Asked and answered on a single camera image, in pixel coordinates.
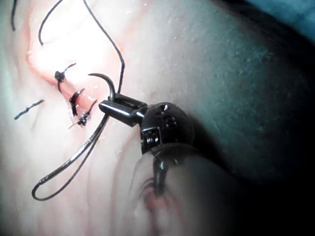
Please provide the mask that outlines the left arm needle driver jaw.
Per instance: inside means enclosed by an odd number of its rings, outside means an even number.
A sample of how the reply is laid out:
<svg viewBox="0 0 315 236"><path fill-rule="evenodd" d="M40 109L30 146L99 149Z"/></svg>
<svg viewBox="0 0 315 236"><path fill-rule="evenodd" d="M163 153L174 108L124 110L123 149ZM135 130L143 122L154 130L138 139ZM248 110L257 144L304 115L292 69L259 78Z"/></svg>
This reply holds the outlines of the left arm needle driver jaw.
<svg viewBox="0 0 315 236"><path fill-rule="evenodd" d="M123 94L116 94L114 108L121 111L147 111L148 104Z"/></svg>
<svg viewBox="0 0 315 236"><path fill-rule="evenodd" d="M134 127L143 120L143 107L128 102L112 102L103 100L98 105L99 109L106 115L130 126Z"/></svg>

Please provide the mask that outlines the left arm needle driver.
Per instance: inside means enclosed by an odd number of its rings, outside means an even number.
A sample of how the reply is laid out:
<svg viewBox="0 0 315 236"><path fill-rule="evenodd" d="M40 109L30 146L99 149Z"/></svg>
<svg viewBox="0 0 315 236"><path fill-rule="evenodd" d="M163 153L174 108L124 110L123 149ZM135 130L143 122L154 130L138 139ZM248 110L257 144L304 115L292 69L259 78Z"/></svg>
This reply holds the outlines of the left arm needle driver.
<svg viewBox="0 0 315 236"><path fill-rule="evenodd" d="M194 137L194 128L187 114L170 102L150 106L140 125L143 154L168 143L192 145Z"/></svg>

